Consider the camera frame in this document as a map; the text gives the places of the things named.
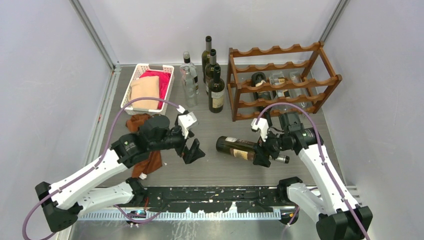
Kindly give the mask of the brown wooden wine rack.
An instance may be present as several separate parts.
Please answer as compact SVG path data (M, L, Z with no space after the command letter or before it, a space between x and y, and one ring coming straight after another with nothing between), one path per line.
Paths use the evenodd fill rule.
M280 55L280 54L291 54L291 53L303 53L311 52L311 56L308 60L301 63L294 63L288 61L284 64L268 63L265 66L259 66L256 64L250 64L245 68L237 67L235 64L235 58L241 57L255 57L255 56L267 56L267 55ZM328 74L327 80L316 80L314 78L308 78L308 75L314 66L317 58L321 58ZM231 108L232 120L249 120L259 117L260 113L254 111L250 114L242 114L239 109L243 108L259 108L267 107L271 104L284 103L286 106L289 104L296 104L299 102L309 102L311 106L305 111L307 113L315 114L321 109L323 104L333 93L339 83L342 81L342 76L337 74L331 65L325 51L324 43L322 41L314 42L309 46L301 46L300 44L294 44L288 48L282 48L278 45L271 47L267 50L262 50L258 47L253 47L248 51L240 51L235 48L230 48L228 52L228 70L226 77L226 87L229 96L229 103ZM293 83L291 80L286 80L281 85L272 85L270 83L264 83L260 86L252 86L252 80L247 79L242 81L239 79L239 74L244 73L256 73L263 71L275 71L275 70L287 70L287 69L303 69L300 75L302 83ZM277 91L277 90L291 90L297 88L304 88L307 95L300 95L296 98L278 97L273 100L257 99L255 101L247 102L241 100L242 94L253 94L263 91Z

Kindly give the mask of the tall slim clear bottle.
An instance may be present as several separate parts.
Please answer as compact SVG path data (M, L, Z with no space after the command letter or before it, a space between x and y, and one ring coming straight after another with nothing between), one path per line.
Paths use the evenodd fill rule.
M186 104L188 107L195 107L197 102L196 83L194 76L188 66L182 68L182 85Z

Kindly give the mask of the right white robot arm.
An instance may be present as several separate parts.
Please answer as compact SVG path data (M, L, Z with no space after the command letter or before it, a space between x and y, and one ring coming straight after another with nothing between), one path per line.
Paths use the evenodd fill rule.
M313 193L299 177L282 179L277 198L283 205L296 204L314 222L321 240L367 240L373 213L361 206L343 184L319 133L305 128L297 112L279 116L281 133L273 133L264 118L254 119L251 129L260 133L259 150L275 159L292 150L307 167L319 193Z

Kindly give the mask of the clear glass wine bottle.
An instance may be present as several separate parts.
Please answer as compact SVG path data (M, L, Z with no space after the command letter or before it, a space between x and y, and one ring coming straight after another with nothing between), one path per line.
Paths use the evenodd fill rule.
M289 79L296 84L300 84L302 83L301 80L301 75L298 71L292 71L289 73ZM291 98L297 98L300 95L305 95L307 96L308 93L306 92L306 90L304 88L293 88L289 90L289 94ZM297 102L296 105L298 105L299 107L303 108L304 110L306 110L310 104L309 102Z

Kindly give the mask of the brown bottle gold cap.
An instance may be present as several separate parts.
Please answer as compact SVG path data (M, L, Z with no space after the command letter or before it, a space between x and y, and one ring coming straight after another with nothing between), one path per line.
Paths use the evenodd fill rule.
M215 144L215 148L218 152L231 155L235 158L244 159L253 163L255 157L254 146L260 146L260 139L257 142L248 140L242 140L235 137L220 136ZM269 156L269 160L276 161L284 164L290 162L290 157L280 153L279 158L272 159Z

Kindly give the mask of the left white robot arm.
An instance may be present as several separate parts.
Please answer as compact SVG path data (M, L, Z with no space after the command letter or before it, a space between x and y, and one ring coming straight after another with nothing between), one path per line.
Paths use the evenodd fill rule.
M174 127L165 115L147 119L137 132L121 136L107 148L104 155L86 165L69 177L49 184L41 182L35 187L50 230L60 232L73 225L79 217L99 209L130 204L141 206L146 200L146 189L138 177L129 177L124 182L97 189L105 180L138 163L149 159L151 153L174 149L185 164L191 164L206 154L195 139L191 147L186 143L194 136L191 128L197 125L194 113L185 111L176 118Z

